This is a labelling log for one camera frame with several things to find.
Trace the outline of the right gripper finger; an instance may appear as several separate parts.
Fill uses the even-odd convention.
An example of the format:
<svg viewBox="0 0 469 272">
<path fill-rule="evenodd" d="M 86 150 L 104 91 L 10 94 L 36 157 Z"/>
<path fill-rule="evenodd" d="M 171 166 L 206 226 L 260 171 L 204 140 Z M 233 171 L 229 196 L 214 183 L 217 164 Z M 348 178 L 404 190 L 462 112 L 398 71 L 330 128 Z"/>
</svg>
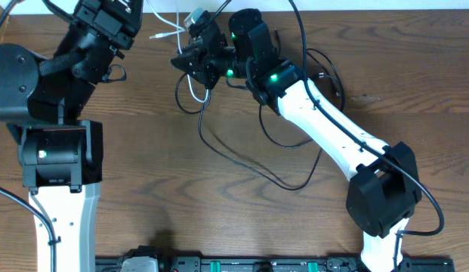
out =
<svg viewBox="0 0 469 272">
<path fill-rule="evenodd" d="M 181 48 L 182 53 L 191 53 L 194 51 L 201 51 L 204 48 L 204 41 L 202 39 L 196 40 L 193 43 Z"/>
<path fill-rule="evenodd" d="M 171 64 L 190 76 L 200 76 L 204 73 L 203 57 L 203 51 L 188 51 L 172 58 Z"/>
</svg>

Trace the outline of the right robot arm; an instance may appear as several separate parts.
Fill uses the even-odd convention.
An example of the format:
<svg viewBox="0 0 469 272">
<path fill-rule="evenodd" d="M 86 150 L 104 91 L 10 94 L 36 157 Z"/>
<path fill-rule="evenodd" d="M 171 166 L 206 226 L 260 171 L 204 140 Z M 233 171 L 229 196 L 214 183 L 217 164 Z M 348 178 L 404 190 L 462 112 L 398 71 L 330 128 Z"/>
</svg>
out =
<svg viewBox="0 0 469 272">
<path fill-rule="evenodd" d="M 300 67 L 279 56 L 259 10 L 233 14 L 228 34 L 203 9 L 193 11 L 184 25 L 192 43 L 173 66 L 208 90 L 221 77 L 244 79 L 260 105 L 307 133 L 349 182 L 346 208 L 363 231 L 364 266 L 371 271 L 400 267 L 397 237 L 422 198 L 412 150 L 370 135 L 331 104 Z"/>
</svg>

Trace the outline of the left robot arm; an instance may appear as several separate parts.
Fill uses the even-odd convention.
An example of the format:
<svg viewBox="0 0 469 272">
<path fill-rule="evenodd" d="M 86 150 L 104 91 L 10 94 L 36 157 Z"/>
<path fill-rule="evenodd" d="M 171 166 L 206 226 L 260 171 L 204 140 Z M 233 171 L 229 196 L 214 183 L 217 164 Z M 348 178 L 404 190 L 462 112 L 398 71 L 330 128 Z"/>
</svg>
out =
<svg viewBox="0 0 469 272">
<path fill-rule="evenodd" d="M 100 83 L 111 82 L 138 34 L 141 1 L 80 1 L 72 13 L 49 11 L 69 28 L 52 58 L 0 44 L 0 122 L 17 143 L 35 218 L 40 271 L 93 271 L 103 126 L 81 119 Z"/>
</svg>

